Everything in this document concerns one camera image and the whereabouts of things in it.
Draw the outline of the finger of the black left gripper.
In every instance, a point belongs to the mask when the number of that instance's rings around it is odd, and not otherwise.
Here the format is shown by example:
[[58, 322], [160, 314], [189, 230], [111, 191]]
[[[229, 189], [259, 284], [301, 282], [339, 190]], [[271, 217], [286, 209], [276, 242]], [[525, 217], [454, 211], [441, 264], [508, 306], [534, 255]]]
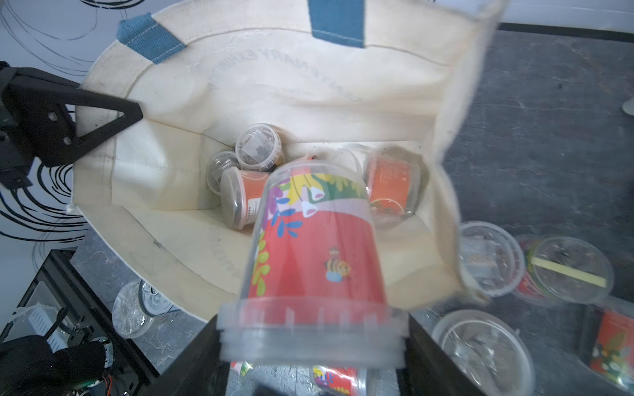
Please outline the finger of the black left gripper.
[[10, 83], [34, 159], [47, 167], [71, 164], [143, 119], [140, 105], [84, 90], [39, 69], [14, 68]]

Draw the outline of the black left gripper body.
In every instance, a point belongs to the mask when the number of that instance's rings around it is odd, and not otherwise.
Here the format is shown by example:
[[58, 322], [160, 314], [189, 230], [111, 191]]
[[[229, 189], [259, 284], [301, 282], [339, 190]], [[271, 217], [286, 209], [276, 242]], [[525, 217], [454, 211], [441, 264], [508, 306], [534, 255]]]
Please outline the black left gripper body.
[[1, 184], [8, 190], [31, 186], [33, 148], [20, 127], [21, 113], [10, 83], [17, 71], [1, 62]]

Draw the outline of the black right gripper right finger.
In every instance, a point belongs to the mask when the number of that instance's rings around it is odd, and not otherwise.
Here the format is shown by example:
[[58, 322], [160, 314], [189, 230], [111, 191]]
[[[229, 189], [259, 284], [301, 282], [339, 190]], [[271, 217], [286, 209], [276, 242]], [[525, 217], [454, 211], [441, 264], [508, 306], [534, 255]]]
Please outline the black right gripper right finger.
[[405, 367], [396, 371], [400, 395], [485, 396], [413, 316], [405, 345]]

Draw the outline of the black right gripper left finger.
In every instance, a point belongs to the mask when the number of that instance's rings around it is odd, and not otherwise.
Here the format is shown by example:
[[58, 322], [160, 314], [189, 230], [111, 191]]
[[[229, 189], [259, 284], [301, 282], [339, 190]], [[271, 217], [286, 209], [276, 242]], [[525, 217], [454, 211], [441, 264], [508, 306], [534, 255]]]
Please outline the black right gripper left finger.
[[229, 363], [221, 360], [221, 332], [216, 325], [215, 316], [140, 395], [225, 395]]

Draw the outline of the green label seed jar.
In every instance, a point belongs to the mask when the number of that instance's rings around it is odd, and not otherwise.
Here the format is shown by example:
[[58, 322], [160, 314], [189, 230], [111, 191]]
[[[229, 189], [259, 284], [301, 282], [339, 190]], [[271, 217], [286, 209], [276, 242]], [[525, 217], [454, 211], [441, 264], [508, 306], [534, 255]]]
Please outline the green label seed jar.
[[442, 317], [432, 338], [486, 395], [532, 395], [535, 369], [528, 348], [510, 326], [480, 310]]

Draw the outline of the red floral label jar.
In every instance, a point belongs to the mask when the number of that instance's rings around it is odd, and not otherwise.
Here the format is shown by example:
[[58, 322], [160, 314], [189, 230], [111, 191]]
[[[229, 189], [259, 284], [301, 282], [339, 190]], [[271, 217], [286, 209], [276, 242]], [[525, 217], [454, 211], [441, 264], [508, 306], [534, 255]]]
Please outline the red floral label jar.
[[368, 395], [368, 371], [351, 367], [313, 366], [312, 379], [322, 391], [331, 395]]

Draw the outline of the clear jar red band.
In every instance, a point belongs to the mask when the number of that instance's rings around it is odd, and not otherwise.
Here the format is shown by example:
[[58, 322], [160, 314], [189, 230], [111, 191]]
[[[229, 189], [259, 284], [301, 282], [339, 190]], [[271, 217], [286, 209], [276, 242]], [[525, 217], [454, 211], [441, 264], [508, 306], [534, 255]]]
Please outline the clear jar red band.
[[512, 293], [526, 272], [518, 241], [504, 229], [485, 221], [460, 225], [458, 257], [462, 279], [489, 297]]

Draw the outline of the red yellow label jar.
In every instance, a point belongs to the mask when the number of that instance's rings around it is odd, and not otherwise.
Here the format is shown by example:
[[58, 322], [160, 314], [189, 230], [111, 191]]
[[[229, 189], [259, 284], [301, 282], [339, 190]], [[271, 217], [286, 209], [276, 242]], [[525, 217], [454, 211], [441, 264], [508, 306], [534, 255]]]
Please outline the red yellow label jar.
[[409, 316], [386, 298], [368, 194], [352, 170], [295, 161], [267, 180], [224, 361], [401, 368]]

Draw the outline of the clear jar tan seeds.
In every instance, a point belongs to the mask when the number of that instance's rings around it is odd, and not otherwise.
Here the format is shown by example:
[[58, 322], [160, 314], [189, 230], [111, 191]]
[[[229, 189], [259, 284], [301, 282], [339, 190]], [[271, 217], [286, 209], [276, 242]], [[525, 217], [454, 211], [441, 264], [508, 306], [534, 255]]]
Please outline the clear jar tan seeds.
[[556, 306], [594, 304], [614, 287], [614, 269], [594, 245], [573, 237], [517, 237], [526, 272], [513, 292], [528, 303]]

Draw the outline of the orange barcode label jar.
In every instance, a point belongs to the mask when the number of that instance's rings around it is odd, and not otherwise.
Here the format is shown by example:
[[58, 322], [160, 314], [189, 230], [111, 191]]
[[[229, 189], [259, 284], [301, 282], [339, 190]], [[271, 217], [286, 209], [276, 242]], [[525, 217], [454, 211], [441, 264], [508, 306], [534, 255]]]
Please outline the orange barcode label jar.
[[270, 174], [229, 168], [221, 178], [221, 208], [226, 225], [241, 230], [254, 224]]

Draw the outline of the orange label seed jar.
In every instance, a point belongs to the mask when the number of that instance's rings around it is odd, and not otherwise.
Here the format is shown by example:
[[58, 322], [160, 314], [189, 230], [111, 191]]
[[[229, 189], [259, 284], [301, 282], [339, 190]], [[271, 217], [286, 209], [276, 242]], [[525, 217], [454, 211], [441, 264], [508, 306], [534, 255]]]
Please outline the orange label seed jar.
[[633, 303], [612, 295], [584, 312], [578, 356], [594, 374], [633, 394]]

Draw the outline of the cream canvas tote bag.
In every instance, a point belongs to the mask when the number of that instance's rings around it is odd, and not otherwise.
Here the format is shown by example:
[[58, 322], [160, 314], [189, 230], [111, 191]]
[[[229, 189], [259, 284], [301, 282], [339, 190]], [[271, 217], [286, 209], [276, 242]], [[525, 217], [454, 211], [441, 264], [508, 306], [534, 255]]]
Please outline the cream canvas tote bag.
[[82, 87], [141, 121], [74, 165], [71, 208], [140, 277], [208, 320], [240, 290], [254, 200], [217, 195], [229, 155], [266, 171], [371, 149], [419, 165], [405, 219], [380, 234], [387, 298], [475, 294], [459, 270], [442, 162], [505, 1], [183, 1], [123, 21]]

